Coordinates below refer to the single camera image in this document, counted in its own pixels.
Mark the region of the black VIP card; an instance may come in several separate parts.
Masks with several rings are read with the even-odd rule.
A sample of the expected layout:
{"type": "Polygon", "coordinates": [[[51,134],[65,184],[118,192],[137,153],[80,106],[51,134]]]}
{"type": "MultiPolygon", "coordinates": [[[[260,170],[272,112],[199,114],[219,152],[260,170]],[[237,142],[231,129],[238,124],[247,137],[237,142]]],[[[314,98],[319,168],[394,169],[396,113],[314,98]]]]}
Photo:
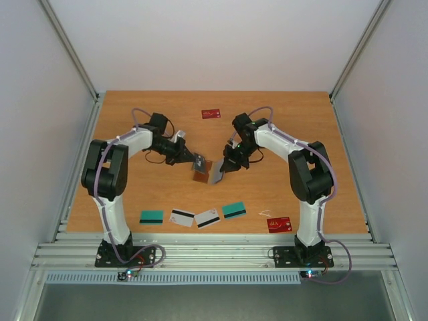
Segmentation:
{"type": "Polygon", "coordinates": [[[201,154],[194,154],[194,160],[193,160],[193,170],[205,174],[206,173],[206,162],[205,157],[201,154]]]}

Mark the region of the brown leather card holder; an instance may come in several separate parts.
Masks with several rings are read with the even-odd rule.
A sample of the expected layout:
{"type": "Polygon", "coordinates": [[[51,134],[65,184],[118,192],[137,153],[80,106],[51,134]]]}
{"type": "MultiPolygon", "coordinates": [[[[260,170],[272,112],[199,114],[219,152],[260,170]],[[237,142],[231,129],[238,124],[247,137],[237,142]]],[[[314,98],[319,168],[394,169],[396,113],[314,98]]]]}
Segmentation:
{"type": "Polygon", "coordinates": [[[221,171],[222,165],[223,165],[223,160],[219,160],[217,162],[212,162],[207,160],[205,163],[205,168],[206,168],[205,173],[194,171],[193,180],[198,183],[205,183],[208,185],[215,185],[219,183],[224,176],[224,172],[221,171]]]}

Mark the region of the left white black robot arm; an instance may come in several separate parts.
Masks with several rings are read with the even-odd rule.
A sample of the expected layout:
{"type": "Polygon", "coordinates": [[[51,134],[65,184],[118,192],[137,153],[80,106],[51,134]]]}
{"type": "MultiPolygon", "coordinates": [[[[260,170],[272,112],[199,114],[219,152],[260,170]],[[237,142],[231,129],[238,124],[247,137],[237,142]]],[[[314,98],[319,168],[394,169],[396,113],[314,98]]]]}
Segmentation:
{"type": "Polygon", "coordinates": [[[167,165],[193,163],[195,155],[185,146],[185,133],[165,134],[169,119],[159,113],[147,123],[137,120],[127,133],[112,140],[93,140],[81,175],[81,184],[96,203],[104,237],[101,258],[119,266],[131,264],[139,254],[126,223],[122,195],[128,182],[128,161],[138,152],[154,151],[165,157],[167,165]]]}

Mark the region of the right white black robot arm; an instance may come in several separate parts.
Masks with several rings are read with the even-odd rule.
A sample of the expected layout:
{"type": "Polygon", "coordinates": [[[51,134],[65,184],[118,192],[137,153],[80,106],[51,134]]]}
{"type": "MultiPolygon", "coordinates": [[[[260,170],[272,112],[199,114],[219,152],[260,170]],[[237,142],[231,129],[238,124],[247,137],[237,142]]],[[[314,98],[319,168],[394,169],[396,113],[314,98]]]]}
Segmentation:
{"type": "Polygon", "coordinates": [[[302,265],[310,265],[325,247],[326,241],[322,238],[325,203],[333,197],[336,183],[325,146],[318,141],[307,143],[298,140],[279,130],[271,120],[252,120],[246,113],[237,115],[232,125],[241,141],[231,139],[225,145],[218,172],[223,175],[248,169],[250,156],[260,148],[287,162],[290,186],[300,202],[294,255],[302,265]]]}

